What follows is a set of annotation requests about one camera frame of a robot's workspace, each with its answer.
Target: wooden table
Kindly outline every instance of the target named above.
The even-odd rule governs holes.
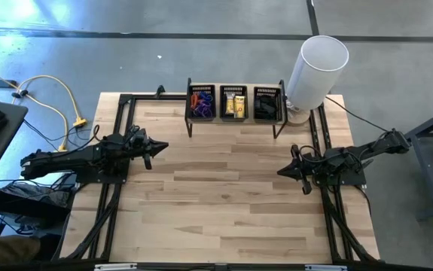
[[[119,95],[101,93],[94,118],[100,135],[112,133]],[[342,96],[331,98],[343,104]],[[332,145],[352,145],[346,112],[327,100],[325,110]],[[152,160],[152,170],[141,159],[131,162],[111,262],[331,262],[319,189],[304,196],[300,182],[276,174],[291,162],[291,144],[312,144],[308,124],[287,126],[278,139],[268,126],[196,125],[190,139],[181,101],[138,101],[135,123],[169,147]],[[93,226],[101,186],[76,195],[61,257]],[[350,229],[378,258],[365,198],[354,187],[343,187],[342,195]],[[105,228],[101,233],[98,253]]]

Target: black table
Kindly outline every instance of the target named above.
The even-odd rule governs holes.
[[[7,125],[0,131],[0,158],[17,133],[27,108],[19,105],[11,105],[0,102],[0,111],[5,113],[8,119]],[[45,202],[26,199],[0,191],[0,212],[9,212],[18,215],[27,215],[33,218],[64,219],[69,209],[54,206]]]

